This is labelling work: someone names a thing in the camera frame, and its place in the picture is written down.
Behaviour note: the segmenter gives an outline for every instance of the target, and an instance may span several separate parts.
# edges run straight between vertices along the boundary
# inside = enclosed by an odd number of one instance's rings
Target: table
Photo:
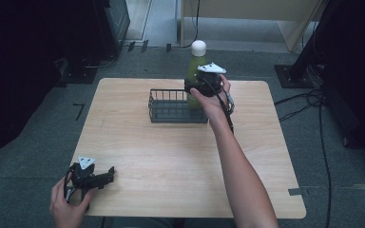
[[[181,8],[180,42],[183,47],[184,18],[197,15],[199,0],[179,1],[176,10],[178,7]],[[310,22],[318,15],[322,2],[323,0],[201,1],[200,17],[277,21],[287,48],[293,51]]]
[[[235,135],[280,219],[301,219],[298,182],[265,82],[231,81]],[[95,158],[95,174],[115,166],[114,182],[100,190],[90,216],[232,218],[219,154],[208,123],[152,123],[151,88],[183,87],[183,80],[103,79],[77,144]]]

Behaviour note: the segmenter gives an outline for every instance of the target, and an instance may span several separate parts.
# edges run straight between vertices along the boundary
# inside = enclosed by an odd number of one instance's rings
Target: green bottle
[[[197,75],[199,73],[198,67],[206,65],[205,59],[206,53],[206,43],[204,41],[198,40],[192,43],[191,45],[191,60],[189,61],[188,65],[188,73],[187,73],[187,80],[191,84],[197,84]],[[193,108],[201,107],[200,102],[194,98],[191,94],[187,93],[187,101],[188,105]]]

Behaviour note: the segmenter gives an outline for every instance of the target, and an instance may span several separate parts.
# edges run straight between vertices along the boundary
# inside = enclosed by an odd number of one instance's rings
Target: hand
[[[70,181],[71,176],[72,175],[70,173],[67,182]],[[64,179],[61,179],[51,189],[51,205],[49,206],[49,211],[53,216],[55,227],[80,227],[86,208],[96,189],[90,189],[87,191],[84,200],[78,206],[74,206],[67,203],[64,198],[64,185]]]
[[[226,77],[221,74],[221,82],[224,91],[230,91],[230,83],[227,81]],[[224,101],[226,107],[228,107],[227,97],[226,94],[222,91],[219,96]],[[209,121],[212,123],[215,120],[223,119],[225,120],[226,117],[224,115],[223,109],[221,108],[221,102],[216,96],[213,97],[205,97],[203,96],[196,88],[192,87],[190,90],[192,96],[197,99],[201,105],[203,106],[203,110],[206,113],[206,116],[209,118]]]

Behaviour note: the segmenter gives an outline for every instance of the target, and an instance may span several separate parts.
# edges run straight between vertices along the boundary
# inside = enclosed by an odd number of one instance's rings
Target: white bottle cap
[[[194,56],[198,56],[198,57],[201,57],[201,56],[205,55],[205,53],[206,53],[206,43],[204,41],[201,41],[201,40],[197,40],[197,41],[193,42],[192,45],[191,45],[191,53]]]

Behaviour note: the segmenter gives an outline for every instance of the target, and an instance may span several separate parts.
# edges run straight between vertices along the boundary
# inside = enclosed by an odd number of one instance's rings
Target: wire basket
[[[183,89],[150,89],[149,116],[152,123],[206,124],[203,108],[192,108]]]

